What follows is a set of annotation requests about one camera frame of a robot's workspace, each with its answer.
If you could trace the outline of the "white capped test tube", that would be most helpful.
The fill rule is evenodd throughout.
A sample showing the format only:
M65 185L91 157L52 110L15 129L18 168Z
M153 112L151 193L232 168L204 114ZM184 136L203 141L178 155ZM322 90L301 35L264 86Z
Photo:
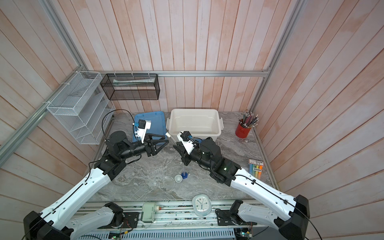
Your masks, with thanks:
M166 132L166 136L167 136L171 145L173 145L173 146L177 145L177 141L173 138L173 136L170 133Z

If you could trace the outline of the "small blue bottle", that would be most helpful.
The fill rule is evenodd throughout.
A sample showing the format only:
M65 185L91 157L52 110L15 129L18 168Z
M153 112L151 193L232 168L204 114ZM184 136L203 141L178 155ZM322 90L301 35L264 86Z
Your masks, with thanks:
M188 173L187 172L182 172L181 176L182 176L183 179L186 179L188 177Z

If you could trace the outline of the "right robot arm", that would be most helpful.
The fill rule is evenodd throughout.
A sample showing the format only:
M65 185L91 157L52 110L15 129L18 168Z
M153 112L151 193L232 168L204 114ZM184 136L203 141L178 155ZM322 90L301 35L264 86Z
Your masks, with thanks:
M309 200L298 195L280 192L252 176L237 163L222 156L221 149L212 138L198 142L185 131L179 133L174 148L185 166L197 163L220 184L240 190L266 206L261 210L236 200L229 212L234 224L253 222L276 229L287 240L303 240L310 221Z

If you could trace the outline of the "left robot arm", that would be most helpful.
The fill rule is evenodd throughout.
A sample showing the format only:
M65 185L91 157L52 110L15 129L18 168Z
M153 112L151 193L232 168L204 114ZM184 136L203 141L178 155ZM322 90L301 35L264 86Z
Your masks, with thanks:
M167 144L164 135L146 134L143 141L130 142L123 131L116 131L106 140L104 155L94 162L89 174L59 200L24 218L25 240L75 240L97 228L121 228L126 224L123 209L107 203L101 209L73 219L74 214L102 187L110 183L127 165L129 158L138 160L142 154L157 155Z

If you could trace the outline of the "blue plastic bin lid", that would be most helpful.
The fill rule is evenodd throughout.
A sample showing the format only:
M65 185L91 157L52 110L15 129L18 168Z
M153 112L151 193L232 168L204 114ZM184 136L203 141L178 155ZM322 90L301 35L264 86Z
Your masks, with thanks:
M150 121L151 127L147 133L165 135L167 132L165 114L162 111L137 114L134 120L135 124L138 124L139 120Z

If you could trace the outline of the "small white bowl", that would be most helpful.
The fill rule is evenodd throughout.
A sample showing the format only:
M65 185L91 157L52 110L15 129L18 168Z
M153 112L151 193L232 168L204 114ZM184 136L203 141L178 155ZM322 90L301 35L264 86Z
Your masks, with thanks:
M181 175L176 175L174 177L174 180L175 180L176 183L181 183L182 180L183 180L183 177Z

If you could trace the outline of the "white plastic storage bin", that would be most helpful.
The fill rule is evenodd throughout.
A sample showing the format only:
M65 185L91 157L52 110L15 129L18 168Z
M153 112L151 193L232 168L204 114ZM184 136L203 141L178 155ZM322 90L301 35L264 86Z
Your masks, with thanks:
M214 109L174 109L167 118L166 129L174 139L177 134L189 131L195 138L211 137L215 141L224 129L224 123Z

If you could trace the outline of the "white analog clock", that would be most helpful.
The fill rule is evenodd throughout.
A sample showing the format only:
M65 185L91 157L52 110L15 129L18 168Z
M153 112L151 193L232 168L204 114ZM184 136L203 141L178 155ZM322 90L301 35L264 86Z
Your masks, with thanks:
M196 195L192 199L192 205L194 212L198 217L205 217L212 211L211 200L205 194Z

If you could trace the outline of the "red pencil cup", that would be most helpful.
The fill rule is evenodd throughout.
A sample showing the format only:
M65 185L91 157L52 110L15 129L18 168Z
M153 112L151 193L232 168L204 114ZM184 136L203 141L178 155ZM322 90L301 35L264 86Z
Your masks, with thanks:
M251 131L251 128L244 128L241 123L238 124L235 134L240 139L245 139L248 137L249 133Z

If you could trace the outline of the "bundle of pencils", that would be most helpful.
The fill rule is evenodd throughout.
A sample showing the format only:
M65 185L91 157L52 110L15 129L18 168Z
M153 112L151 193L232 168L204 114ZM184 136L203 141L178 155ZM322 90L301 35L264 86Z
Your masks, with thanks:
M249 110L245 110L243 112L243 117L239 119L239 124L241 127L250 129L258 125L259 116L255 115L253 112Z

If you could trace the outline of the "pack of colored markers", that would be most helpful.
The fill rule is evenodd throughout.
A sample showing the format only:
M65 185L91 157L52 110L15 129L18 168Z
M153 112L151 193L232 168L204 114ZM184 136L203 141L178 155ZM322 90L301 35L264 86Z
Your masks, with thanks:
M257 178L261 179L263 172L264 162L262 160L249 159L249 173Z

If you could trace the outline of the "black mesh wall basket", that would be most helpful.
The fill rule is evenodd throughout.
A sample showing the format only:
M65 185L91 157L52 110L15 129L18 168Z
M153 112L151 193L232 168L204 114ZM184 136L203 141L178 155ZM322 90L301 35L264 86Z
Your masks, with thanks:
M106 74L101 87L109 100L158 100L160 85L156 74Z

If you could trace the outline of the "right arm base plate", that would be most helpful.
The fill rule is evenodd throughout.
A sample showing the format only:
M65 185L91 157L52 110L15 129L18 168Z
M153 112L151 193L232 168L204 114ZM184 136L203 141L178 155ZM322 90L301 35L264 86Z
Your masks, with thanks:
M216 209L215 214L217 215L217 223L219 226L233 226L242 223L242 220L238 218L238 215L231 210Z

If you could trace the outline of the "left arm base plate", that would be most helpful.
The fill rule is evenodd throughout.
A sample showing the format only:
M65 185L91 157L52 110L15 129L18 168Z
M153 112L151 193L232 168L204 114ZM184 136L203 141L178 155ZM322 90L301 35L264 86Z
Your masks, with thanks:
M139 212L127 212L127 213L117 213L115 214L111 226L116 228L137 228L139 221Z

